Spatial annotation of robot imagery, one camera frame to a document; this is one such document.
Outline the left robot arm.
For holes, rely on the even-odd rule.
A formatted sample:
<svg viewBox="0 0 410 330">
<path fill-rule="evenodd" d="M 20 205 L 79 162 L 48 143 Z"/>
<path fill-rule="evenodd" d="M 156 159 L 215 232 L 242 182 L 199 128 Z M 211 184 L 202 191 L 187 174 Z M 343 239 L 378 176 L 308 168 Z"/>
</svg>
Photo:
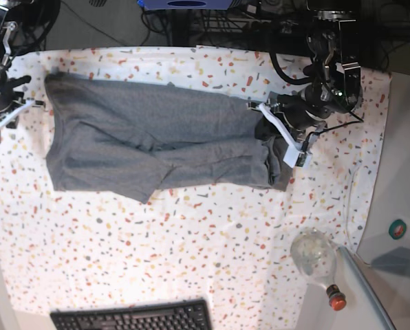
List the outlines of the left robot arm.
<svg viewBox="0 0 410 330">
<path fill-rule="evenodd" d="M 306 10 L 277 15 L 262 23 L 272 66 L 280 79 L 302 90 L 277 95 L 269 101 L 272 114 L 297 141 L 327 133 L 326 120 L 333 113 L 351 116 L 351 124 L 363 122 L 355 113 L 363 89 L 358 62 L 358 1 L 307 1 Z M 293 78 L 280 66 L 279 40 L 288 34 L 307 49 L 310 64 L 303 77 Z"/>
</svg>

